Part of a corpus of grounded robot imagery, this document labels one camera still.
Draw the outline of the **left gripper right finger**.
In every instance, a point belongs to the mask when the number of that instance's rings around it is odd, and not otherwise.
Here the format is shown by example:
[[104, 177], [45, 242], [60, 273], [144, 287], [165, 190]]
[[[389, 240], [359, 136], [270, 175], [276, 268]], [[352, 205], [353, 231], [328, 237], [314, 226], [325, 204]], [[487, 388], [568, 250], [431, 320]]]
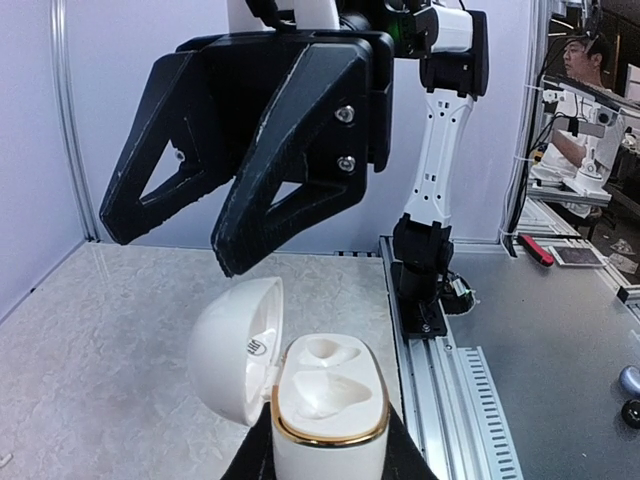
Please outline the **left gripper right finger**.
[[390, 409], [383, 480], [437, 480], [401, 417]]

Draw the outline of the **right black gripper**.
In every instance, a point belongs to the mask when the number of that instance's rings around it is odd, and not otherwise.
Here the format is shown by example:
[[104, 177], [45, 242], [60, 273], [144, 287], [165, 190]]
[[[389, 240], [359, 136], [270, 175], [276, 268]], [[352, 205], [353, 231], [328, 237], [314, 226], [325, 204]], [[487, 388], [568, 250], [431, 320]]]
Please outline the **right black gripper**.
[[357, 204], [390, 153], [379, 31], [194, 38], [157, 60], [99, 217], [126, 245], [234, 180], [212, 233], [228, 277]]

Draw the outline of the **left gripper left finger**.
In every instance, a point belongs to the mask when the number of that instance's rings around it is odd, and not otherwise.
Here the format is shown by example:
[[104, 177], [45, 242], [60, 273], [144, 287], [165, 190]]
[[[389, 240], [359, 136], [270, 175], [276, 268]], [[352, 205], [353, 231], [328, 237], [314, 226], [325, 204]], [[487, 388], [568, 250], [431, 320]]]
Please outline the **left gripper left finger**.
[[254, 426], [247, 432], [222, 480], [274, 479], [270, 404], [262, 407]]

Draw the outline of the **white earbud charging case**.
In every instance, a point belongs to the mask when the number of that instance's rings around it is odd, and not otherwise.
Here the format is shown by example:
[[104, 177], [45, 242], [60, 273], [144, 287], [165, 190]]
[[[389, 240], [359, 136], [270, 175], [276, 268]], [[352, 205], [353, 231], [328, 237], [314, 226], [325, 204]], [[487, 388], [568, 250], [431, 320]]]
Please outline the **white earbud charging case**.
[[235, 285], [194, 324], [188, 371], [212, 412], [253, 427], [270, 413], [278, 479], [379, 479], [391, 403], [379, 364], [361, 340], [314, 333], [282, 344], [280, 278]]

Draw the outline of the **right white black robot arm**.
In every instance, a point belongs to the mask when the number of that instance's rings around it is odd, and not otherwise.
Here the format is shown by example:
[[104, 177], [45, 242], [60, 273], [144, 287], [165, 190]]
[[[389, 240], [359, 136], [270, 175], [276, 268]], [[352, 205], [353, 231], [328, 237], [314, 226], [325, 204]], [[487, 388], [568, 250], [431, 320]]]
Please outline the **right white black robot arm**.
[[432, 317], [449, 276], [449, 188], [487, 90], [487, 17], [441, 1], [231, 1], [227, 33], [153, 65], [100, 207], [127, 244], [222, 185], [211, 235], [240, 275], [298, 233], [356, 205], [387, 165], [394, 63], [419, 64], [426, 120], [393, 231], [407, 320]]

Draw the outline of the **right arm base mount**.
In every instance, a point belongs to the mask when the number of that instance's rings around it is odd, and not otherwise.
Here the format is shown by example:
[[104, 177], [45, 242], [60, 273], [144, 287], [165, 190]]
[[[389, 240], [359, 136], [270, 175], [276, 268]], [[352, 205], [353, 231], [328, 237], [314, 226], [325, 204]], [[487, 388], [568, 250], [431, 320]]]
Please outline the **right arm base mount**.
[[447, 318], [469, 313], [477, 304], [475, 291], [461, 275], [448, 270], [434, 289], [413, 294], [401, 288], [416, 286], [399, 261], [391, 264], [391, 278], [396, 294], [402, 335], [405, 339], [429, 340], [448, 335]]

